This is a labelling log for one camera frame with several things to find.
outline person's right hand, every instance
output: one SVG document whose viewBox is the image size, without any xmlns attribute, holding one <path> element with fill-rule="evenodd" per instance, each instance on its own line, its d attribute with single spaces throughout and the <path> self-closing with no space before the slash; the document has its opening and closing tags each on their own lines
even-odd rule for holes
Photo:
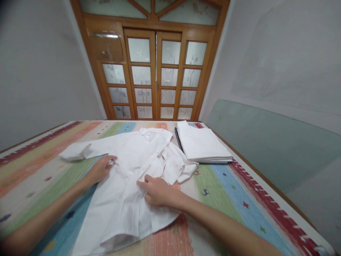
<svg viewBox="0 0 341 256">
<path fill-rule="evenodd" d="M 168 206 L 177 208 L 184 195 L 180 190 L 174 189 L 162 178 L 153 178 L 148 174 L 145 182 L 136 182 L 137 185 L 146 190 L 145 200 L 153 206 Z"/>
</svg>

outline orange stripe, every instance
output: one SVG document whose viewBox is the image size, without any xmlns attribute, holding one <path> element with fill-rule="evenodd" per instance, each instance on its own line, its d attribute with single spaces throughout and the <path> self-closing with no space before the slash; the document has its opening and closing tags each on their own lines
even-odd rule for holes
<svg viewBox="0 0 341 256">
<path fill-rule="evenodd" d="M 177 182 L 173 187 L 180 189 Z M 148 236 L 146 240 L 144 255 L 194 255 L 188 233 L 188 222 L 183 213 L 172 224 Z"/>
<path fill-rule="evenodd" d="M 156 128 L 162 128 L 168 130 L 168 126 L 166 123 L 156 123 Z"/>
<path fill-rule="evenodd" d="M 68 131 L 65 131 L 58 135 L 57 137 L 43 143 L 42 145 L 30 150 L 29 152 L 23 154 L 21 157 L 9 162 L 8 164 L 2 166 L 0 168 L 0 181 L 3 179 L 9 177 L 11 174 L 13 174 L 16 170 L 19 168 L 22 168 L 24 165 L 31 162 L 33 159 L 36 159 L 36 157 L 44 154 L 47 150 L 50 150 L 60 144 L 62 141 L 67 140 L 70 136 L 78 133 L 80 130 L 85 128 L 87 125 L 89 125 L 92 122 L 86 121 L 82 122 L 73 128 L 71 128 Z"/>
<path fill-rule="evenodd" d="M 63 152 L 70 144 L 76 142 L 89 131 L 100 125 L 102 122 L 93 122 L 80 130 L 78 133 L 73 134 L 68 137 L 68 139 L 64 140 L 57 146 L 52 149 L 45 151 L 38 158 L 33 161 L 27 163 L 23 167 L 17 169 L 10 176 L 6 177 L 1 181 L 0 187 L 0 198 L 3 198 L 8 192 L 10 192 L 13 188 L 19 185 L 22 181 L 27 179 L 32 174 L 36 173 L 40 168 L 42 168 L 45 164 L 53 160 L 56 156 L 58 156 L 61 152 Z"/>
</svg>

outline colorful tablecloth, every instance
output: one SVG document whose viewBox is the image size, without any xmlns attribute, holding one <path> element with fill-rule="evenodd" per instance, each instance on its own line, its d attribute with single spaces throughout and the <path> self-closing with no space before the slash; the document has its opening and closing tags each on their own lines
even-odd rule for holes
<svg viewBox="0 0 341 256">
<path fill-rule="evenodd" d="M 201 123 L 192 123 L 202 128 Z M 74 142 L 137 131 L 174 132 L 176 122 L 76 121 L 60 126 L 0 158 L 1 233 L 6 236 L 81 179 L 99 158 L 67 162 L 58 156 Z M 284 255 L 320 255 L 316 243 L 234 159 L 228 165 L 200 164 L 183 192 L 243 223 Z M 68 255 L 76 241 L 96 185 L 53 226 L 32 255 Z M 225 255 L 225 249 L 184 214 L 170 226 L 110 255 Z"/>
</svg>

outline wooden door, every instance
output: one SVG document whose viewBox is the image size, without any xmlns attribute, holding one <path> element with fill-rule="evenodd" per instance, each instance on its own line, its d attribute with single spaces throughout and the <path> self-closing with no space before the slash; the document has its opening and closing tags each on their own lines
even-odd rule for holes
<svg viewBox="0 0 341 256">
<path fill-rule="evenodd" d="M 122 25 L 85 19 L 99 74 L 98 89 L 111 119 L 135 120 Z"/>
<path fill-rule="evenodd" d="M 155 32 L 124 30 L 135 118 L 156 120 Z"/>
<path fill-rule="evenodd" d="M 157 32 L 157 119 L 194 121 L 214 31 Z"/>
</svg>

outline white shirt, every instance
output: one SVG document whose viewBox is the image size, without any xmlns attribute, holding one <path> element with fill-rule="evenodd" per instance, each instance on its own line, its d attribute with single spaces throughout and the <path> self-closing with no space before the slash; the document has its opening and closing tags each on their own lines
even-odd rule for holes
<svg viewBox="0 0 341 256">
<path fill-rule="evenodd" d="M 164 129 L 141 128 L 104 139 L 74 143 L 60 155 L 67 160 L 103 154 L 117 160 L 92 197 L 72 256 L 103 254 L 122 249 L 173 222 L 179 215 L 170 208 L 147 204 L 136 181 L 162 177 L 170 185 L 187 180 L 198 166 L 170 142 Z"/>
</svg>

